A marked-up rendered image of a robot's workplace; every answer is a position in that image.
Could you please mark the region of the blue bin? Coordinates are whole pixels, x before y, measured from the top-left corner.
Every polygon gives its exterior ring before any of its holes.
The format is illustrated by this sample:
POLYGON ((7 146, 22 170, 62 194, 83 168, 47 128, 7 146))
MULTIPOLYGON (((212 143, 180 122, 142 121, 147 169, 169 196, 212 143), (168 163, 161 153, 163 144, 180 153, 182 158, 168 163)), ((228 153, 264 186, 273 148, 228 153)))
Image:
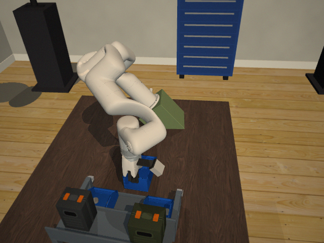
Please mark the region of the blue bin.
POLYGON ((93 198, 98 198, 98 203, 95 204, 96 206, 101 207, 107 207, 107 208, 113 208, 116 204, 116 201, 118 199, 118 190, 111 190, 111 189, 105 189, 105 188, 98 188, 98 187, 92 187, 88 189, 91 191, 93 198), (108 202, 108 203, 107 203, 108 202))
MULTIPOLYGON (((154 160, 157 159, 157 156, 154 157, 154 156, 141 155, 141 158, 154 160)), ((126 177, 123 176, 124 188, 148 192, 152 177, 153 177, 153 172, 149 170, 149 167, 142 166, 141 168, 139 168, 139 178, 138 178, 139 183, 132 183, 128 181, 128 173, 127 173, 126 177)))
POLYGON ((166 215, 167 218, 171 218, 174 199, 162 198, 162 197, 155 197, 155 196, 147 196, 144 199, 143 204, 152 205, 152 206, 159 206, 169 209, 169 214, 166 215))

